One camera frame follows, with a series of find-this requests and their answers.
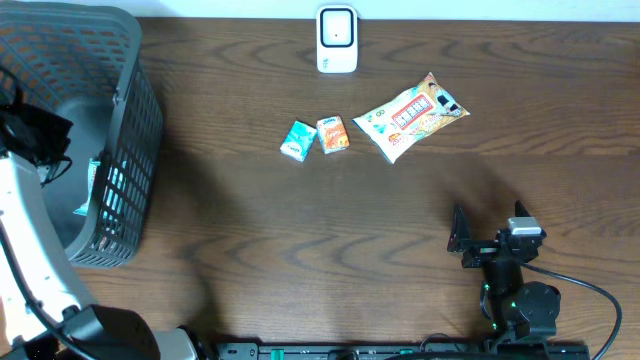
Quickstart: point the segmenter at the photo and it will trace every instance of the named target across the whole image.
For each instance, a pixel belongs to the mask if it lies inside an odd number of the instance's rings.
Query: wood grain surface
[[[103,304],[265,342],[489,333],[481,271],[446,252],[453,205],[488,238],[521,199],[549,234],[534,264],[614,294],[606,358],[640,356],[640,24],[361,21],[358,70],[323,75],[313,21],[139,21],[165,137],[136,259],[79,270]],[[348,119],[429,71],[472,115],[390,165]],[[336,114],[348,150],[279,153],[294,120]],[[613,306],[524,276],[595,354]]]

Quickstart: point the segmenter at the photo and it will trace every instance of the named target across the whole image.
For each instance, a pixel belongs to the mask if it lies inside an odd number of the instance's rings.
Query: square button
[[[326,9],[321,14],[322,44],[344,46],[353,44],[353,14],[344,9]]]

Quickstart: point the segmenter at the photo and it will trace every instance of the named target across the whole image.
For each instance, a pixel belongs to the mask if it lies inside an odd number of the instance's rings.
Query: white wall
[[[61,0],[112,5],[136,16],[294,18],[347,3],[363,19],[558,20],[640,22],[640,0]]]

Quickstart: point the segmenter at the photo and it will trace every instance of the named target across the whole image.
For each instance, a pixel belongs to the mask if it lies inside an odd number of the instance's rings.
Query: gray plastic basket
[[[26,102],[74,123],[73,166],[44,188],[74,265],[119,266],[138,248],[163,123],[138,61],[141,38],[138,22],[117,8],[0,2],[0,64]],[[13,97],[15,86],[0,75],[0,95]],[[76,215],[96,157],[88,213]]]

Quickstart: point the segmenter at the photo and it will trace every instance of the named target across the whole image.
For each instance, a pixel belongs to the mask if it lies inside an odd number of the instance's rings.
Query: white electronic device
[[[316,15],[318,70],[349,73],[358,66],[358,15],[347,5],[323,6]]]

